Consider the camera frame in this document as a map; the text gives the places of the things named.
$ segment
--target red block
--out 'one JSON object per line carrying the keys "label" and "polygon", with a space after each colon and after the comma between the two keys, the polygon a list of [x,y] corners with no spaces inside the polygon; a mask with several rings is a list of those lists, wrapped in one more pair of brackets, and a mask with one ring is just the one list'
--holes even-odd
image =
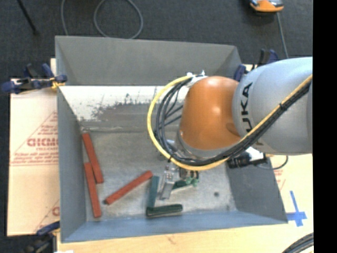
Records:
{"label": "red block", "polygon": [[97,218],[102,215],[102,211],[101,211],[100,201],[97,195],[94,172],[89,162],[84,163],[84,171],[85,171],[86,181],[88,184],[93,214],[94,214],[94,217]]}
{"label": "red block", "polygon": [[146,180],[150,179],[153,176],[153,173],[151,171],[147,171],[125,185],[124,187],[118,189],[115,193],[112,193],[109,197],[105,199],[105,203],[110,205],[114,201],[118,200],[119,198],[123,197],[125,194],[127,194],[129,191],[134,189],[135,187],[139,186],[141,183],[145,182]]}
{"label": "red block", "polygon": [[83,133],[82,139],[83,139],[83,142],[84,142],[85,150],[86,150],[86,152],[88,154],[88,157],[89,157],[89,161],[90,161],[90,163],[92,165],[92,168],[93,168],[93,171],[94,171],[96,183],[103,183],[104,179],[103,179],[101,167],[100,167],[100,164],[98,163],[97,156],[96,156],[94,146],[93,146],[93,143],[91,141],[89,133]]}

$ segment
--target gray box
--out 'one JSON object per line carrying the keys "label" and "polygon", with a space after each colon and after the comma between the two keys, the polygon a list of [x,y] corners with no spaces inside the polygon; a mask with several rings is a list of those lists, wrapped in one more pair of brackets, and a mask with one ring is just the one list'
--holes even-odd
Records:
{"label": "gray box", "polygon": [[[201,172],[197,187],[156,200],[156,206],[181,203],[180,215],[146,218],[150,181],[110,206],[103,204],[146,170],[162,179],[167,161],[146,129],[153,89],[186,72],[232,77],[241,63],[236,47],[72,36],[57,36],[55,44],[57,73],[69,79],[58,93],[62,242],[287,223],[273,171],[256,167],[222,164]],[[174,137],[176,127],[168,136]],[[83,170],[84,130],[90,131],[105,179],[96,185],[98,219],[92,216]]]}

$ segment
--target blue clamp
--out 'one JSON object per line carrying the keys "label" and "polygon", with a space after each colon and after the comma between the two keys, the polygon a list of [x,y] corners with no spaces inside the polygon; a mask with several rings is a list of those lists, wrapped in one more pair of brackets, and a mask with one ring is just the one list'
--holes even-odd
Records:
{"label": "blue clamp", "polygon": [[33,76],[36,76],[37,73],[32,68],[32,65],[28,64],[23,71],[23,78],[18,79],[16,82],[4,82],[1,85],[1,90],[5,93],[19,94],[47,87],[56,88],[60,85],[64,85],[68,80],[67,76],[64,74],[55,76],[51,68],[46,63],[42,65],[42,69],[45,75],[40,79],[34,79]]}

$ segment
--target blue tape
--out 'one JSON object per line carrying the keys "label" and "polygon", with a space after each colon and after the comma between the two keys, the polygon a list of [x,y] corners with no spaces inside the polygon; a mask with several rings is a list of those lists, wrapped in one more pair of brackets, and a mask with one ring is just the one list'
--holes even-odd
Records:
{"label": "blue tape", "polygon": [[299,208],[298,208],[297,203],[296,203],[295,195],[294,195],[294,192],[292,190],[290,191],[290,196],[291,196],[291,199],[293,200],[295,212],[286,213],[287,219],[288,219],[288,221],[294,220],[297,227],[303,226],[302,220],[307,219],[306,214],[305,214],[305,212],[299,211]]}

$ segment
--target black floor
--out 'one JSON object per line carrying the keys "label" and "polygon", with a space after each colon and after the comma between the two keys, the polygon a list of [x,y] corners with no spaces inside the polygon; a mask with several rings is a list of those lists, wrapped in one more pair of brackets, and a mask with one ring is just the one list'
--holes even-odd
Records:
{"label": "black floor", "polygon": [[[54,56],[54,36],[65,34],[62,1],[22,0],[38,30],[34,35],[17,0],[0,0],[0,83],[22,76],[27,63],[39,69]],[[65,1],[69,35],[101,36],[93,22],[100,1]],[[281,59],[312,56],[313,0],[283,1],[285,8],[279,18],[287,52],[276,15],[258,16],[242,0],[132,0],[144,24],[137,38],[235,45],[243,63],[257,63],[262,48],[275,50]],[[130,38],[140,28],[137,11],[126,0],[107,0],[96,20],[111,37]],[[6,94],[0,95],[0,119],[0,253],[16,253],[34,238],[5,236],[9,135]]]}

